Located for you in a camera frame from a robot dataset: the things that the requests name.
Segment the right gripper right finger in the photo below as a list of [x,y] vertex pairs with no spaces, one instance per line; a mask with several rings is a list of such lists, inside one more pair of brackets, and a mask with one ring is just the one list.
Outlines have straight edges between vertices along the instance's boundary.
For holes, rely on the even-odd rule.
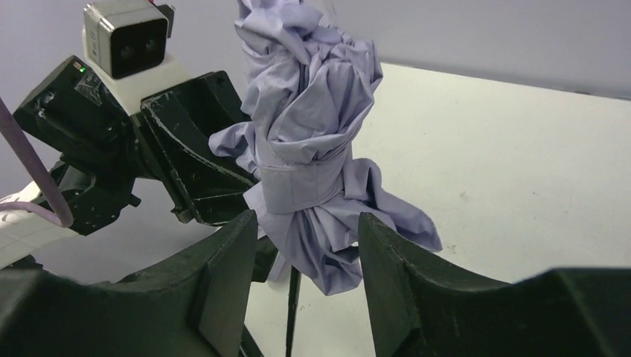
[[404,239],[370,213],[359,252],[378,356],[628,356],[630,270],[554,268],[511,284]]

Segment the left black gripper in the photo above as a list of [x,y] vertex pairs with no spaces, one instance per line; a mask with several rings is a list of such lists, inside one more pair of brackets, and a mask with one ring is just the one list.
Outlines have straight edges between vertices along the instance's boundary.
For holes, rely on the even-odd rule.
[[[248,116],[225,71],[212,71],[171,86],[140,102],[140,143],[151,170],[167,189],[178,220],[224,225],[246,210],[243,194],[254,176],[208,146],[214,133]],[[61,62],[13,113],[28,134],[58,150],[51,169],[74,221],[87,236],[112,224],[140,199],[135,180],[141,162],[129,115],[76,56]]]

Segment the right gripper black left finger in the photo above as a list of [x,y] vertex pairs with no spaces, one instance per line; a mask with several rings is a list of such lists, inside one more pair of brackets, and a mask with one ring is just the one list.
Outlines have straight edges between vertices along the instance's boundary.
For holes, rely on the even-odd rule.
[[257,218],[247,210],[117,283],[4,270],[1,354],[257,356],[244,327],[256,242]]

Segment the lavender umbrella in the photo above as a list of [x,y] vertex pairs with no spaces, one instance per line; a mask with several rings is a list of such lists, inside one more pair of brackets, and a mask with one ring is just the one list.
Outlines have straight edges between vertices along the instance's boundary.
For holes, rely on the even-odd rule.
[[371,213],[407,240],[442,249],[434,222],[382,187],[353,139],[383,73],[375,44],[354,39],[303,1],[240,1],[234,23],[247,61],[248,120],[212,134],[213,154],[256,178],[244,193],[283,265],[326,295],[362,281],[358,227]]

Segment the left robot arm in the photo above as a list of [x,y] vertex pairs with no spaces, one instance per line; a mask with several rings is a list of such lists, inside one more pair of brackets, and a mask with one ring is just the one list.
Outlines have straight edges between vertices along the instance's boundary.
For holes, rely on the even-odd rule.
[[254,177],[215,156],[209,136],[246,121],[225,71],[191,77],[166,56],[139,74],[113,80],[71,56],[25,97],[18,124],[60,153],[51,168],[74,217],[62,228],[26,210],[1,213],[1,265],[50,242],[87,236],[140,199],[137,179],[162,183],[181,223],[221,226],[246,209]]

